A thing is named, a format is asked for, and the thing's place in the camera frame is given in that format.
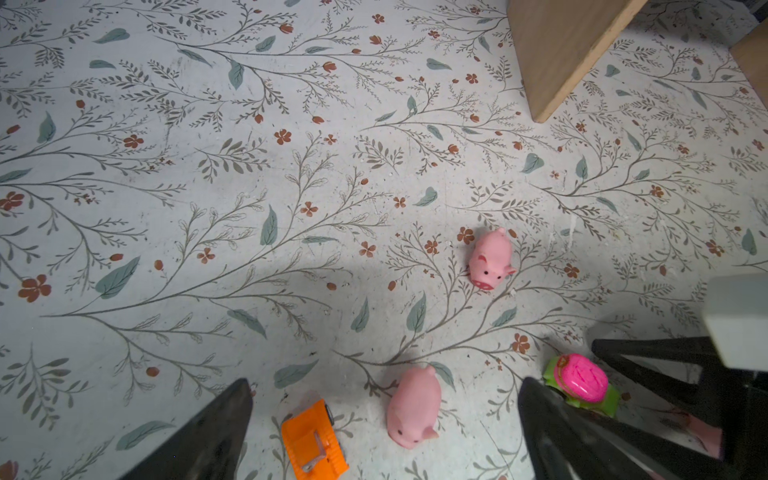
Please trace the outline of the pink toy pig left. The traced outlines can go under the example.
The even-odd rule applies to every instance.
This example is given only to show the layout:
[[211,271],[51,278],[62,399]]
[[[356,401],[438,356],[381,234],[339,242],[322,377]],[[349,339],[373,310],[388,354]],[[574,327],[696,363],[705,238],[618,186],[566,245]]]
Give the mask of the pink toy pig left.
[[389,437],[400,447],[411,450],[424,441],[437,439],[435,425],[440,412],[442,390],[436,369],[413,367],[400,378],[387,409]]

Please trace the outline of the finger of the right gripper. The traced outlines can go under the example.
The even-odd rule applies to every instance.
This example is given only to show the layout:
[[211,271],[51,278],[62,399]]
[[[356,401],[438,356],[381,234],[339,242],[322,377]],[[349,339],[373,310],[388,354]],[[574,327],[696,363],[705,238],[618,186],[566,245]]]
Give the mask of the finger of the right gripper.
[[[613,370],[689,414],[720,412],[720,359],[708,337],[658,340],[595,339],[591,352]],[[694,383],[652,367],[652,361],[700,369]]]

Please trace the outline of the pink green toy truck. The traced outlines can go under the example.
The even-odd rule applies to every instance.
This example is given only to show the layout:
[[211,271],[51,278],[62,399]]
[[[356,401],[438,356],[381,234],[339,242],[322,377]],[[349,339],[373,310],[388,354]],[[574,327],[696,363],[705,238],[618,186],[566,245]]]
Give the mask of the pink green toy truck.
[[606,373],[587,357],[570,353],[552,358],[542,378],[569,405],[610,418],[616,416],[620,393],[610,384]]

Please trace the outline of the pink toy pig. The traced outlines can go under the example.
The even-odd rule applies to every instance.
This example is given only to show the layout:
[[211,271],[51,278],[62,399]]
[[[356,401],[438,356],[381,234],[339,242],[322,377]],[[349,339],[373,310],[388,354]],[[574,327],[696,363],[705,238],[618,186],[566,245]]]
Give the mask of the pink toy pig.
[[498,287],[516,273],[511,265],[513,247],[508,232],[498,228],[484,235],[475,245],[469,261],[472,284],[484,291]]
[[411,450],[424,441],[437,439],[435,425],[440,412],[442,390],[436,369],[413,367],[400,378],[387,409],[389,437],[400,447]]
[[712,427],[690,414],[686,415],[686,428],[699,441],[709,456],[721,458],[723,432],[720,428]]

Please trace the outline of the pink toy pig middle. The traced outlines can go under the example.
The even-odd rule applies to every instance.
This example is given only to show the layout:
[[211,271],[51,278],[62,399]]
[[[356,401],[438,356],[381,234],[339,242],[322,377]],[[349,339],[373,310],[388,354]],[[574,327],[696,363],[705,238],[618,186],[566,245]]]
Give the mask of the pink toy pig middle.
[[686,415],[686,428],[699,441],[709,456],[721,458],[723,432],[720,428],[712,427],[690,414]]

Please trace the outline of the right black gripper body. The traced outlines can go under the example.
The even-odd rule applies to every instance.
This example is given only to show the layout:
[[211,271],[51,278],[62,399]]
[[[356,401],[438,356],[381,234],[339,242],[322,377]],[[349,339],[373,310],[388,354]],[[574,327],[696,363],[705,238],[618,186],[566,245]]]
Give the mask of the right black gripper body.
[[767,454],[767,374],[720,365],[720,412],[695,417],[722,430],[718,460],[762,460]]

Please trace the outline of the orange toy car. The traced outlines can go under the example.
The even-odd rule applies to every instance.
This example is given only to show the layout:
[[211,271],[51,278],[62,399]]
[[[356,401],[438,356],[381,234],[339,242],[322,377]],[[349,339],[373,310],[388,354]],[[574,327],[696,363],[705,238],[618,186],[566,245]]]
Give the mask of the orange toy car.
[[324,400],[285,420],[281,436],[298,480],[339,480],[349,470]]

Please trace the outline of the wooden two-tier shelf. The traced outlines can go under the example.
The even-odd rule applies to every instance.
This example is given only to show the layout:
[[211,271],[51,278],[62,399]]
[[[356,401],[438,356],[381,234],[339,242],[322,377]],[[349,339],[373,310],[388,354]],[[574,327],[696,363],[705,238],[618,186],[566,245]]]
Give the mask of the wooden two-tier shelf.
[[546,122],[620,33],[658,1],[509,1],[507,18],[531,119]]

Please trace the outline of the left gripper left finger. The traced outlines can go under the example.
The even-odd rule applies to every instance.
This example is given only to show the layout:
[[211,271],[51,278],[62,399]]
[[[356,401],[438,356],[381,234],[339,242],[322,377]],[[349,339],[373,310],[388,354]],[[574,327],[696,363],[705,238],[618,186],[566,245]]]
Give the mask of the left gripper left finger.
[[248,381],[234,381],[122,479],[233,480],[252,408]]

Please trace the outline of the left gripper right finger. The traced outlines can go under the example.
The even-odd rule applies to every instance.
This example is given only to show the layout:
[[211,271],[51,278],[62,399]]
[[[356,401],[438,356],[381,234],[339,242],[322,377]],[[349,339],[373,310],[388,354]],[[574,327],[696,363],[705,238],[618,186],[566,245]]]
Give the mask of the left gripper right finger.
[[590,427],[586,410],[565,403],[537,379],[524,379],[518,413],[537,479],[647,479],[649,475]]

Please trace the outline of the pink toy pig upper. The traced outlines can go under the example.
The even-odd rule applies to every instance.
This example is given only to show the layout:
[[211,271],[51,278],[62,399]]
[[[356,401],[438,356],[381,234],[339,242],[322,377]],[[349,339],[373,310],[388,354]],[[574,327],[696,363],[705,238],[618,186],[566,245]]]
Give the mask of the pink toy pig upper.
[[516,273],[511,265],[513,247],[508,232],[498,228],[484,235],[475,245],[469,261],[472,284],[484,291],[498,287]]

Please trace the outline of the floral patterned table mat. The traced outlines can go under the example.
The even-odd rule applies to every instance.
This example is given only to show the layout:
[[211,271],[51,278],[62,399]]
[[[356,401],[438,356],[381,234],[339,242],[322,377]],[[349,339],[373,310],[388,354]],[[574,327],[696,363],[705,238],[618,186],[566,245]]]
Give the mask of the floral patterned table mat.
[[544,123],[504,1],[3,2],[2,477],[117,479],[245,378],[240,479],[293,477],[317,399],[351,479],[532,478],[526,377],[698,335],[713,277],[767,268],[757,19],[658,2]]

